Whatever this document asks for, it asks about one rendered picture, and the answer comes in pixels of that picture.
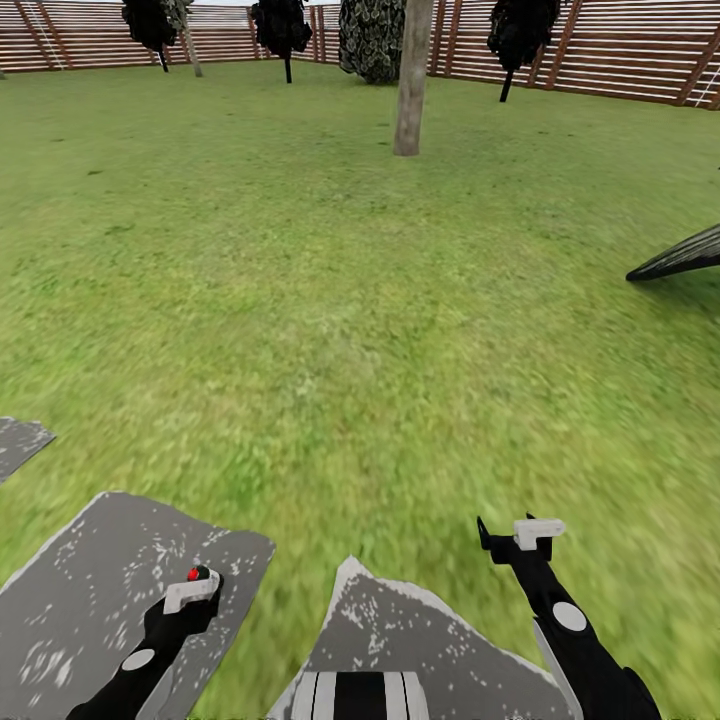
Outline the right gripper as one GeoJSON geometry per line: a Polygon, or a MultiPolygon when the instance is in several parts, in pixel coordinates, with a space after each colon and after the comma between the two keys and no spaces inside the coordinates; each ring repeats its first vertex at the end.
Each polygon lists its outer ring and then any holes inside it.
{"type": "Polygon", "coordinates": [[[491,552],[493,563],[495,565],[511,565],[517,581],[521,582],[531,570],[546,569],[549,571],[551,569],[549,561],[551,561],[553,542],[549,537],[538,538],[536,550],[521,551],[517,547],[517,543],[513,541],[513,535],[488,536],[488,528],[483,522],[478,522],[478,530],[480,530],[480,542],[482,542],[484,550],[491,552]]]}

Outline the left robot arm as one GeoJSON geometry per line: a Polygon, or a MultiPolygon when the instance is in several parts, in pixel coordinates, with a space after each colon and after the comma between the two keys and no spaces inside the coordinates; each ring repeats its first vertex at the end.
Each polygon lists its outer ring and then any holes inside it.
{"type": "Polygon", "coordinates": [[[207,631],[210,618],[217,615],[220,582],[208,577],[169,585],[164,602],[146,614],[146,638],[121,663],[118,674],[89,703],[76,705],[66,720],[155,720],[169,697],[172,661],[180,646],[189,635],[207,631]]]}

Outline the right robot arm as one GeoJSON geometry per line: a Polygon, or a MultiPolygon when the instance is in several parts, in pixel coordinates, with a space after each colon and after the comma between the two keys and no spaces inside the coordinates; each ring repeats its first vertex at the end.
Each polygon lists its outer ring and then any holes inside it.
{"type": "Polygon", "coordinates": [[[495,565],[511,565],[529,599],[535,641],[575,720],[661,720],[639,675],[615,663],[550,570],[550,538],[563,535],[564,522],[529,517],[515,521],[513,529],[515,536],[491,537],[478,522],[484,550],[495,565]]]}

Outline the robot trunk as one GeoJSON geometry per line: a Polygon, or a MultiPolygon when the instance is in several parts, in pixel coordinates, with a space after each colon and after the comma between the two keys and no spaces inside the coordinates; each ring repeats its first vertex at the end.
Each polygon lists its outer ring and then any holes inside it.
{"type": "Polygon", "coordinates": [[[428,720],[420,676],[396,670],[306,672],[292,720],[428,720]]]}

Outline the pesticide atomizer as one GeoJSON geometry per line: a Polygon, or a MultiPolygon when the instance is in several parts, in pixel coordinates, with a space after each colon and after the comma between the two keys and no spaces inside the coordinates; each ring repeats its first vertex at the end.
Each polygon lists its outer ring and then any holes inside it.
{"type": "Polygon", "coordinates": [[[207,569],[207,567],[203,567],[203,565],[196,564],[194,569],[189,572],[188,582],[204,580],[208,577],[215,577],[221,581],[223,579],[223,575],[217,573],[217,571],[212,571],[211,569],[207,569]]]}

